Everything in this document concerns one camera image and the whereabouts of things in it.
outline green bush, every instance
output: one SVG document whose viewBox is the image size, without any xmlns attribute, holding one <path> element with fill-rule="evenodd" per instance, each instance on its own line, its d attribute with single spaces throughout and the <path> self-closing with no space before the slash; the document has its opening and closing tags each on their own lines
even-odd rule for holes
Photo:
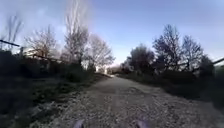
<svg viewBox="0 0 224 128">
<path fill-rule="evenodd" d="M 167 70 L 162 73 L 162 78 L 173 84 L 192 84 L 196 76 L 192 72 Z"/>
<path fill-rule="evenodd" d="M 70 64 L 64 67 L 64 71 L 61 76 L 70 82 L 82 82 L 87 78 L 87 74 L 87 71 L 84 70 L 81 65 Z"/>
<path fill-rule="evenodd" d="M 0 76 L 19 74 L 19 60 L 10 51 L 0 51 Z"/>
</svg>

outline roadside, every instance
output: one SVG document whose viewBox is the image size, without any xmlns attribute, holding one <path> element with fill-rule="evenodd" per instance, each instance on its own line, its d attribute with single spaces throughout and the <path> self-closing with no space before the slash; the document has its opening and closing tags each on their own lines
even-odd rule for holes
<svg viewBox="0 0 224 128">
<path fill-rule="evenodd" d="M 12 82 L 12 85 L 15 83 L 24 84 L 24 88 L 11 90 L 13 91 L 11 93 L 11 97 L 13 98 L 11 99 L 11 102 L 15 104 L 13 105 L 16 108 L 13 107 L 9 109 L 9 107 L 6 106 L 7 104 L 4 105 L 5 110 L 9 110 L 9 112 L 0 115 L 0 122 L 3 122 L 0 127 L 6 128 L 10 126 L 10 128 L 25 128 L 35 121 L 48 123 L 52 120 L 52 117 L 57 116 L 63 110 L 63 107 L 65 107 L 64 105 L 68 102 L 68 95 L 74 98 L 82 92 L 84 88 L 88 88 L 95 82 L 107 78 L 108 76 L 102 74 L 92 74 L 88 79 L 81 83 L 68 82 L 56 78 L 32 80 L 20 78 L 15 80 Z"/>
<path fill-rule="evenodd" d="M 223 122 L 210 103 L 175 97 L 160 88 L 117 77 L 68 99 L 53 121 L 35 122 L 31 127 L 70 128 L 80 119 L 91 128 L 131 128 L 133 120 L 146 121 L 152 128 L 221 128 Z"/>
</svg>

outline dirt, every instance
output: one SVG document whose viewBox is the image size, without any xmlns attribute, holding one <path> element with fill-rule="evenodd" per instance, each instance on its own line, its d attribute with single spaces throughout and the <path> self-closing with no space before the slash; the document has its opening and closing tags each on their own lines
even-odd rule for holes
<svg viewBox="0 0 224 128">
<path fill-rule="evenodd" d="M 80 119 L 87 128 L 132 128 L 135 120 L 146 122 L 150 128 L 224 126 L 223 115 L 211 103 L 171 96 L 160 88 L 117 77 L 67 98 L 59 116 L 52 117 L 50 123 L 34 122 L 30 127 L 72 128 Z"/>
</svg>

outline tree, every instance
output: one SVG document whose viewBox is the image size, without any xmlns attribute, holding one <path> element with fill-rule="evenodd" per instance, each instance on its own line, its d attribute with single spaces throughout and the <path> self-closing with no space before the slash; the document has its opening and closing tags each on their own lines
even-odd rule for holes
<svg viewBox="0 0 224 128">
<path fill-rule="evenodd" d="M 212 60 L 207 56 L 203 55 L 200 62 L 200 77 L 207 78 L 214 75 L 214 65 Z"/>
<path fill-rule="evenodd" d="M 203 49 L 190 36 L 185 36 L 182 44 L 182 60 L 186 63 L 184 69 L 192 71 L 199 67 L 203 56 Z"/>
<path fill-rule="evenodd" d="M 11 15 L 6 20 L 6 26 L 4 34 L 1 35 L 0 39 L 14 43 L 18 37 L 18 34 L 22 30 L 22 19 L 21 17 L 16 15 Z"/>
<path fill-rule="evenodd" d="M 77 32 L 67 35 L 65 49 L 68 54 L 69 62 L 81 64 L 86 57 L 88 43 L 87 29 L 79 29 Z"/>
<path fill-rule="evenodd" d="M 163 58 L 165 69 L 179 70 L 179 62 L 181 60 L 181 49 L 179 45 L 179 34 L 175 27 L 167 25 L 163 35 L 154 41 L 153 47 L 157 56 Z"/>
<path fill-rule="evenodd" d="M 32 36 L 25 38 L 26 43 L 43 57 L 52 57 L 56 51 L 56 40 L 51 26 L 35 31 Z"/>
<path fill-rule="evenodd" d="M 151 64 L 154 61 L 154 53 L 145 45 L 140 44 L 131 51 L 131 65 L 135 71 L 142 73 L 153 72 Z"/>
<path fill-rule="evenodd" d="M 89 56 L 95 66 L 103 67 L 114 61 L 111 49 L 97 35 L 91 35 Z"/>
<path fill-rule="evenodd" d="M 81 65 L 88 42 L 87 3 L 85 0 L 69 0 L 66 14 L 66 46 L 70 62 Z"/>
</svg>

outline vegetation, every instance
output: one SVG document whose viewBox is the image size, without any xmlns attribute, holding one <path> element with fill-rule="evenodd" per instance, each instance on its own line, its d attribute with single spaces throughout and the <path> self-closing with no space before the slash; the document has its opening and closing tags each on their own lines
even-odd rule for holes
<svg viewBox="0 0 224 128">
<path fill-rule="evenodd" d="M 4 123 L 0 127 L 24 128 L 45 120 L 59 110 L 41 109 L 35 114 L 31 110 L 105 78 L 95 73 L 96 67 L 113 63 L 114 57 L 106 42 L 96 35 L 98 40 L 93 41 L 89 35 L 86 5 L 83 0 L 69 1 L 61 52 L 52 26 L 26 35 L 24 47 L 14 44 L 22 20 L 18 16 L 7 20 L 7 30 L 0 35 L 0 122 Z M 12 54 L 13 46 L 20 47 L 20 53 Z"/>
<path fill-rule="evenodd" d="M 213 62 L 191 36 L 184 36 L 181 42 L 177 29 L 167 25 L 153 48 L 140 44 L 132 49 L 121 64 L 120 76 L 161 87 L 173 95 L 210 99 L 224 107 L 223 68 L 214 72 Z"/>
</svg>

